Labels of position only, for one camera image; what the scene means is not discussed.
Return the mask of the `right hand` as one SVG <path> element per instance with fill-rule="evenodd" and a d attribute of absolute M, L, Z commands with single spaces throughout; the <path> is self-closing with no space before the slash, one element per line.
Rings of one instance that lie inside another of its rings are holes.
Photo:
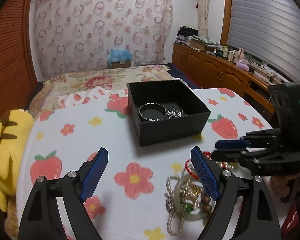
<path fill-rule="evenodd" d="M 295 192 L 297 192 L 300 187 L 299 177 L 300 177 L 300 174 L 296 174 L 293 176 L 271 176 L 270 187 L 276 196 L 278 196 L 280 198 L 287 197 L 291 192 L 291 189 L 289 188 L 288 183 L 291 180 L 294 180 L 295 183 L 293 186 L 293 190 Z"/>

